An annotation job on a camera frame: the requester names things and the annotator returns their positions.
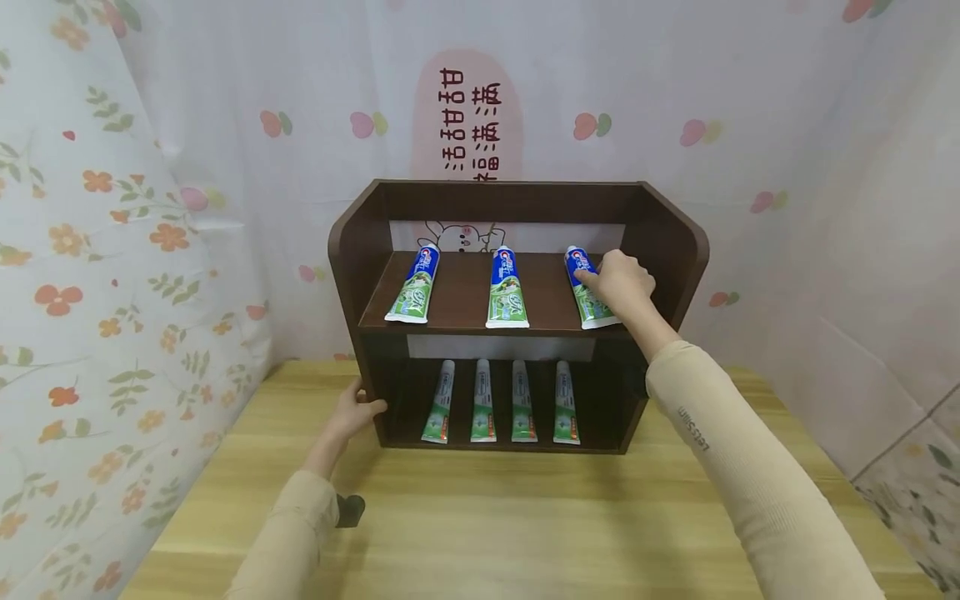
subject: table surface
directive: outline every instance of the table surface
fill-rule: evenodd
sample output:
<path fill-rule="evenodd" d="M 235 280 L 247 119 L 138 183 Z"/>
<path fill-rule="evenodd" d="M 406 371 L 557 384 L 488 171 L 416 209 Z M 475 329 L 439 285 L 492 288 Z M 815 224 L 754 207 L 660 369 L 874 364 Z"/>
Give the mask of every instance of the table surface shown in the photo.
<path fill-rule="evenodd" d="M 220 598 L 354 374 L 350 362 L 294 362 L 265 381 L 122 597 Z M 887 598 L 939 598 L 769 387 L 732 376 Z M 333 483 L 367 512 L 332 536 L 307 598 L 761 597 L 719 497 L 652 402 L 625 456 L 381 449 L 368 431 Z"/>

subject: wooden shelf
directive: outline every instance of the wooden shelf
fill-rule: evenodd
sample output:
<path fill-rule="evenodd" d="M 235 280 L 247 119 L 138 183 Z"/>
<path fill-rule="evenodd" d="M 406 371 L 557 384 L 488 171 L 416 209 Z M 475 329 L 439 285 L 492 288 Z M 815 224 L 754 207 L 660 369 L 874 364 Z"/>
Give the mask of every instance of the wooden shelf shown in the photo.
<path fill-rule="evenodd" d="M 525 335 L 542 337 L 626 338 L 623 325 L 583 330 L 577 304 L 566 278 L 562 254 L 519 252 L 516 269 L 530 327 L 487 329 L 492 254 L 444 252 L 434 279 L 426 324 L 384 321 L 407 277 L 416 252 L 394 252 L 360 318 L 363 333 Z"/>
<path fill-rule="evenodd" d="M 554 378 L 555 361 L 527 361 L 530 399 L 533 402 L 536 442 L 511 442 L 513 398 L 511 396 L 512 363 L 491 360 L 490 377 L 493 397 L 493 422 L 496 442 L 472 443 L 470 422 L 473 418 L 473 383 L 476 361 L 456 360 L 453 396 L 450 402 L 450 426 L 447 444 L 423 442 L 420 435 L 430 414 L 433 393 L 443 361 L 411 358 L 404 367 L 401 388 L 395 396 L 397 410 L 387 423 L 389 445 L 428 449 L 510 450 L 538 452 L 615 453 L 623 440 L 619 396 L 622 373 L 611 365 L 570 363 L 573 394 L 577 406 L 577 424 L 581 444 L 554 444 Z"/>
<path fill-rule="evenodd" d="M 560 254 L 519 253 L 516 266 L 530 327 L 487 329 L 492 256 L 445 252 L 426 324 L 383 320 L 413 263 L 395 252 L 391 221 L 565 223 L 623 226 L 620 250 L 657 279 L 652 300 L 679 328 L 709 248 L 703 230 L 648 183 L 375 180 L 330 230 L 327 252 L 337 293 L 370 397 L 385 398 L 374 420 L 381 445 L 430 449 L 624 453 L 647 403 L 646 362 L 623 325 L 580 328 Z M 448 444 L 422 442 L 441 360 L 410 356 L 418 334 L 538 336 L 594 340 L 589 361 L 571 363 L 581 445 L 553 443 L 556 361 L 527 362 L 540 440 L 510 441 L 511 363 L 491 360 L 497 442 L 472 444 L 474 361 L 456 361 Z M 469 340 L 460 342 L 468 344 Z"/>

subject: right hand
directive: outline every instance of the right hand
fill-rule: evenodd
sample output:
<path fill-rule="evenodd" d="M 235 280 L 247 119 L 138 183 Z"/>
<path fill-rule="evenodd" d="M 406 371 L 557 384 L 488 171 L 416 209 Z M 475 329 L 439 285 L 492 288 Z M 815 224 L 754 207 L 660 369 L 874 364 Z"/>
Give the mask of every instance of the right hand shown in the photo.
<path fill-rule="evenodd" d="M 573 276 L 609 306 L 621 321 L 648 304 L 657 286 L 653 276 L 635 258 L 620 250 L 604 254 L 597 271 L 599 274 L 579 270 Z"/>

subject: toothpaste label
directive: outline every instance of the toothpaste label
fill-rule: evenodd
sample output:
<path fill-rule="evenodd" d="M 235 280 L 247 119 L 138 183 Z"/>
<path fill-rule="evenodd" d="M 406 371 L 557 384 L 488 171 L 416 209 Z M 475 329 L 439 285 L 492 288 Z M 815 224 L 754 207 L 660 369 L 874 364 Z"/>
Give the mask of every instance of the toothpaste label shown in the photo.
<path fill-rule="evenodd" d="M 387 321 L 426 323 L 430 292 L 433 291 L 433 276 L 437 273 L 439 262 L 440 251 L 435 246 L 430 244 L 420 248 L 417 260 L 410 267 L 407 279 L 385 317 Z"/>
<path fill-rule="evenodd" d="M 597 272 L 590 262 L 587 251 L 583 248 L 571 246 L 566 251 L 565 262 L 566 275 L 570 279 L 570 285 L 573 286 L 573 298 L 577 301 L 577 309 L 580 311 L 580 322 L 584 325 L 584 328 L 589 328 L 588 324 L 596 323 L 600 320 L 604 320 L 604 324 L 620 323 L 620 320 L 614 316 L 613 311 L 594 296 L 593 292 L 591 292 L 586 285 L 573 276 L 573 272 L 580 269 L 591 273 Z"/>
<path fill-rule="evenodd" d="M 470 441 L 496 442 L 496 427 L 493 426 L 493 401 L 490 392 L 490 363 L 485 360 L 477 361 Z"/>
<path fill-rule="evenodd" d="M 557 365 L 556 385 L 553 441 L 558 444 L 579 444 L 580 431 L 577 428 L 577 411 L 573 403 L 573 380 L 570 378 L 570 367 L 565 361 Z"/>
<path fill-rule="evenodd" d="M 520 279 L 516 274 L 516 255 L 505 246 L 493 255 L 487 326 L 529 326 Z"/>
<path fill-rule="evenodd" d="M 450 425 L 450 399 L 453 393 L 453 361 L 445 360 L 437 381 L 437 391 L 433 396 L 433 407 L 423 426 L 424 442 L 446 444 Z"/>
<path fill-rule="evenodd" d="M 536 442 L 537 427 L 534 425 L 533 406 L 530 403 L 530 386 L 527 369 L 522 361 L 514 362 L 514 422 L 510 439 L 512 442 Z"/>

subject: beige sleeve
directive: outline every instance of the beige sleeve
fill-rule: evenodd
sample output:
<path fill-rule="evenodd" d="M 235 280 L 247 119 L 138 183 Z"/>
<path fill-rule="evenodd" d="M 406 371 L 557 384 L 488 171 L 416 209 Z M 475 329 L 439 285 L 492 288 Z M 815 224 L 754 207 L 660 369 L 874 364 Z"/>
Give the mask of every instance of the beige sleeve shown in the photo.
<path fill-rule="evenodd" d="M 647 388 L 720 492 L 765 598 L 883 598 L 827 499 L 706 352 L 668 345 Z"/>
<path fill-rule="evenodd" d="M 303 584 L 339 518 L 333 486 L 310 471 L 294 473 L 224 598 L 300 600 Z"/>

